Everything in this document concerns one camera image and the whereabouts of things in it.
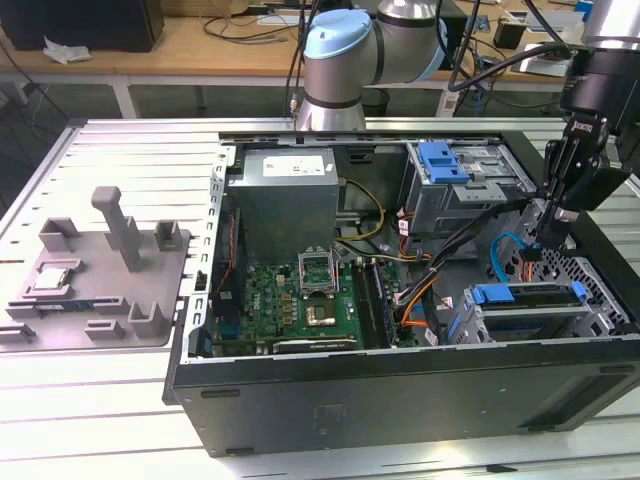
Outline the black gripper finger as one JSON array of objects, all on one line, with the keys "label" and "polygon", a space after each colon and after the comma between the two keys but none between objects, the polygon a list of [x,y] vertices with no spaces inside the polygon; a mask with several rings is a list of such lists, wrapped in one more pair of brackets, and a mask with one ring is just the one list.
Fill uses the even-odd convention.
[{"label": "black gripper finger", "polygon": [[577,157],[581,143],[578,138],[562,138],[546,146],[543,197],[547,203],[536,227],[536,241],[542,246],[561,246],[569,224],[583,209],[583,161]]},{"label": "black gripper finger", "polygon": [[559,174],[555,219],[572,223],[581,212],[594,211],[631,173],[629,166],[610,160],[604,154],[596,154],[587,160],[569,160]]}]

